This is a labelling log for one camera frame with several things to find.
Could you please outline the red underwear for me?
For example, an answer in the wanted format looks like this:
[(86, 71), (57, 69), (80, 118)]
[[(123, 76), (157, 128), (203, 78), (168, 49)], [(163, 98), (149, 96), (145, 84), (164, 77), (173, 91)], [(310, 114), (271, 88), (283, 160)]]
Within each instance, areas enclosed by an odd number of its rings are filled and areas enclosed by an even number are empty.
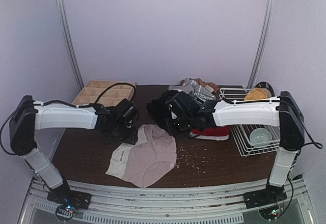
[(231, 126), (206, 128), (202, 131), (194, 129), (189, 133), (190, 138), (213, 140), (213, 141), (225, 141), (229, 139)]

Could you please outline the pink and white underwear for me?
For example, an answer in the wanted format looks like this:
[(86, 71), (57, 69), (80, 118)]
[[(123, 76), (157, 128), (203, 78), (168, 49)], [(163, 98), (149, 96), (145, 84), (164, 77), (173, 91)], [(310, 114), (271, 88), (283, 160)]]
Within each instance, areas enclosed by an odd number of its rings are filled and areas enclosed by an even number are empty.
[(142, 125), (135, 145), (121, 144), (105, 172), (109, 176), (147, 188), (176, 165), (175, 138), (157, 125)]

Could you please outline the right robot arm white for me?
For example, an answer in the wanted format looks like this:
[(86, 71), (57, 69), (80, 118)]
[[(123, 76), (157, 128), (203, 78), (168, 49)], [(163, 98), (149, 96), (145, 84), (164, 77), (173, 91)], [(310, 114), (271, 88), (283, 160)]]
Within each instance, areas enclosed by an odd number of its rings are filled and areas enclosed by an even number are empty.
[(266, 125), (280, 130), (279, 149), (268, 183), (282, 187), (297, 153), (305, 143), (304, 117), (292, 95), (283, 91), (278, 97), (262, 100), (208, 100), (199, 105), (184, 92), (163, 102), (170, 112), (166, 122), (170, 133), (204, 130), (235, 125)]

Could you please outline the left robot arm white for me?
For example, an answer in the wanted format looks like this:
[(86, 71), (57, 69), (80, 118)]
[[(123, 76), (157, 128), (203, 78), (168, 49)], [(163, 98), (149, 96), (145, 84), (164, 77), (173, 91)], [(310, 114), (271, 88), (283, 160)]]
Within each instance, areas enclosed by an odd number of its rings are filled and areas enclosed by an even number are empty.
[(10, 148), (13, 154), (28, 163), (50, 190), (67, 194), (70, 191), (67, 181), (38, 148), (35, 131), (52, 128), (97, 129), (122, 143), (134, 145), (138, 140), (138, 129), (133, 124), (138, 117), (138, 110), (127, 99), (106, 107), (100, 103), (73, 105), (61, 100), (40, 102), (32, 96), (24, 96), (9, 117)]

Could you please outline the black underwear white waistband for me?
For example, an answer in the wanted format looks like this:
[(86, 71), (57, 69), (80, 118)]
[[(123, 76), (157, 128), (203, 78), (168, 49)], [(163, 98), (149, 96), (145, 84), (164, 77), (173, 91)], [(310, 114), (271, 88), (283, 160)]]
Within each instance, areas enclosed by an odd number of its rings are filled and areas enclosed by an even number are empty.
[(172, 122), (169, 106), (166, 104), (173, 96), (178, 93), (176, 90), (165, 91), (158, 99), (147, 103), (147, 112), (154, 122), (166, 132), (169, 132), (169, 124)]

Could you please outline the grey lettered underwear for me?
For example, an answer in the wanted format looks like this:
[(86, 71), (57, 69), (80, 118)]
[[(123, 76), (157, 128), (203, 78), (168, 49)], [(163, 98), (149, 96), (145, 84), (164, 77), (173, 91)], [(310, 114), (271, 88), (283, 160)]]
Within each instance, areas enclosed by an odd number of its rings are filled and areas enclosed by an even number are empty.
[(188, 94), (192, 99), (194, 99), (197, 103), (203, 104), (208, 100), (216, 100), (216, 94), (209, 92), (204, 87), (198, 84), (190, 84), (186, 82), (184, 86), (182, 85), (170, 85), (168, 86), (168, 91), (176, 90), (178, 92), (185, 92)]

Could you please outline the tan beige underwear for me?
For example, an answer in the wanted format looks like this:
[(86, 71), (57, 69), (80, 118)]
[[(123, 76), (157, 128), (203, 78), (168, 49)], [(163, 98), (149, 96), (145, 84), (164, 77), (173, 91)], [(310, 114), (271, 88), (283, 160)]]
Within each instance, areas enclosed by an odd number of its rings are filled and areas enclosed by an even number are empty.
[(201, 80), (200, 78), (195, 78), (195, 79), (191, 79), (191, 78), (186, 78), (183, 79), (180, 84), (182, 86), (184, 86), (186, 84), (186, 82), (190, 83), (190, 84), (198, 84), (202, 87), (204, 87), (205, 89), (207, 89), (209, 92), (216, 94), (219, 91), (219, 86), (216, 85), (213, 82), (204, 82), (203, 80)]

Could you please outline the yellow dotted plate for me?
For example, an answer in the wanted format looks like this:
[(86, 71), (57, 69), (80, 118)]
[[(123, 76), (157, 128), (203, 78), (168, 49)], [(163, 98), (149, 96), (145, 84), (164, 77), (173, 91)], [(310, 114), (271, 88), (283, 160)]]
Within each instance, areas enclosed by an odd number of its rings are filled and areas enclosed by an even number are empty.
[(251, 101), (251, 100), (262, 100), (267, 99), (271, 95), (269, 91), (264, 88), (253, 88), (251, 89), (244, 98), (244, 101)]

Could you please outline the white bowl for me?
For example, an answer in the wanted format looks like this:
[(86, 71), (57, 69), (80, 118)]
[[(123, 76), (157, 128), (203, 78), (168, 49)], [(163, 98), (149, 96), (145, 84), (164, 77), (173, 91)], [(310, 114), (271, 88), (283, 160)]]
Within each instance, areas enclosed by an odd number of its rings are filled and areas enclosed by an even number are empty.
[(256, 128), (250, 134), (249, 145), (256, 148), (266, 147), (272, 139), (272, 135), (267, 129)]

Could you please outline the dark round plate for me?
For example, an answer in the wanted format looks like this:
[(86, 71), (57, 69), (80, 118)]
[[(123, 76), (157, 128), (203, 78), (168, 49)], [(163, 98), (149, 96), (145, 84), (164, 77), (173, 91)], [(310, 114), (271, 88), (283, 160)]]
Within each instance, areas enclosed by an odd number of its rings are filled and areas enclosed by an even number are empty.
[(270, 97), (275, 96), (275, 92), (274, 92), (272, 86), (269, 83), (265, 82), (265, 81), (259, 82), (258, 84), (255, 85), (254, 88), (264, 88), (264, 89), (269, 91), (269, 94), (271, 95)]

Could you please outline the left metal frame post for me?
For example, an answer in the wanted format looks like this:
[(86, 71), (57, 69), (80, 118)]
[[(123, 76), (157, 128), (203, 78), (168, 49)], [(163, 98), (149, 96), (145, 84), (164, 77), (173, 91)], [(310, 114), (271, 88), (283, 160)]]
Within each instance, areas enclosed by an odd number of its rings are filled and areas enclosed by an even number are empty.
[(57, 9), (59, 14), (59, 19), (61, 22), (61, 27), (64, 35), (64, 41), (68, 52), (69, 62), (72, 68), (72, 72), (77, 83), (78, 88), (81, 90), (84, 87), (84, 81), (82, 78), (82, 74), (78, 65), (78, 61), (76, 58), (76, 53), (74, 50), (72, 37), (69, 29), (68, 17), (65, 8), (64, 0), (56, 0)]

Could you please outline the metal frame post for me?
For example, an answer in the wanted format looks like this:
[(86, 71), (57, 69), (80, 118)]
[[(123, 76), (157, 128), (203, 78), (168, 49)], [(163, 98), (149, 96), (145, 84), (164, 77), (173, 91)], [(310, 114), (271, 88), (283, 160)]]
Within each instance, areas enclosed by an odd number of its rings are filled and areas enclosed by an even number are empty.
[(249, 76), (249, 80), (247, 83), (247, 88), (252, 88), (257, 80), (259, 69), (263, 60), (264, 51), (266, 48), (266, 42), (268, 39), (268, 34), (270, 30), (271, 19), (273, 16), (275, 0), (266, 0), (266, 7), (264, 13), (264, 19), (262, 23), (261, 33), (259, 37), (259, 42), (254, 58), (254, 62), (252, 65), (252, 70)]
[(64, 35), (64, 41), (68, 52), (69, 62), (72, 68), (72, 72), (77, 83), (78, 88), (81, 90), (84, 87), (84, 81), (82, 78), (82, 74), (78, 65), (78, 61), (76, 58), (76, 53), (74, 50), (72, 37), (69, 29), (68, 17), (65, 8), (64, 0), (56, 0), (57, 9), (59, 14), (59, 19), (61, 22), (61, 27)]

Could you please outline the right metal frame post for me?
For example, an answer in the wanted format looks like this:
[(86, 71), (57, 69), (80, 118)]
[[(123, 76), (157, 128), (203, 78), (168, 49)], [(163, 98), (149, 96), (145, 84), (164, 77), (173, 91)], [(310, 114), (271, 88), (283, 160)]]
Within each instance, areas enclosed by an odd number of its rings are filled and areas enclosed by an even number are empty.
[(270, 30), (271, 19), (273, 16), (275, 0), (266, 0), (266, 7), (264, 13), (264, 19), (262, 23), (261, 33), (259, 37), (259, 42), (254, 58), (254, 62), (252, 65), (252, 70), (249, 76), (249, 80), (247, 83), (247, 88), (252, 88), (257, 80), (259, 69), (263, 60), (264, 51), (266, 48), (266, 42), (268, 39), (268, 34)]

